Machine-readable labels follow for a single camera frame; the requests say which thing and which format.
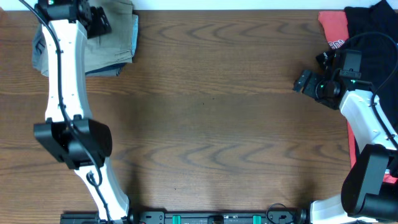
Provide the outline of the khaki green shorts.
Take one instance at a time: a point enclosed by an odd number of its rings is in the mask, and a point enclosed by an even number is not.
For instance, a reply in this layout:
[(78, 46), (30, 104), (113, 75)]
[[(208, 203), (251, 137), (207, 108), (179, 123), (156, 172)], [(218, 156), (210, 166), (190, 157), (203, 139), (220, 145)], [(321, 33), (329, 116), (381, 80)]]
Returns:
[(139, 16), (130, 0), (89, 0), (90, 6), (102, 7), (111, 25), (109, 34), (88, 39), (85, 45), (85, 72), (101, 65), (131, 63), (137, 47)]

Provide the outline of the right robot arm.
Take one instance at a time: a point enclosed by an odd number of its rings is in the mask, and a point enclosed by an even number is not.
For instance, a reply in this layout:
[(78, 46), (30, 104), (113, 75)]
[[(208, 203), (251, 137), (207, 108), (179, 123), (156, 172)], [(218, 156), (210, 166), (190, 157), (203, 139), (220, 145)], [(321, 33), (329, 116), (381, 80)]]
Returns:
[(344, 72), (324, 77), (305, 70), (293, 89), (340, 110), (359, 149), (340, 194), (312, 202), (310, 223), (397, 221), (397, 184), (384, 182), (386, 172), (397, 174), (397, 135), (379, 104), (373, 84)]

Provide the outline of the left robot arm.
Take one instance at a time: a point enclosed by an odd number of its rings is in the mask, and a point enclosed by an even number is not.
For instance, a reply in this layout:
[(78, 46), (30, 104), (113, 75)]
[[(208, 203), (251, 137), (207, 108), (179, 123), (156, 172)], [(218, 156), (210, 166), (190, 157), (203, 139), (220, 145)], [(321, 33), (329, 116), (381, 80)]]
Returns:
[(88, 103), (85, 46), (111, 32), (102, 7), (88, 1), (39, 1), (31, 11), (43, 26), (49, 63), (49, 98), (36, 140), (87, 186), (98, 211), (61, 216), (61, 223), (132, 223), (129, 198), (111, 165), (112, 136)]

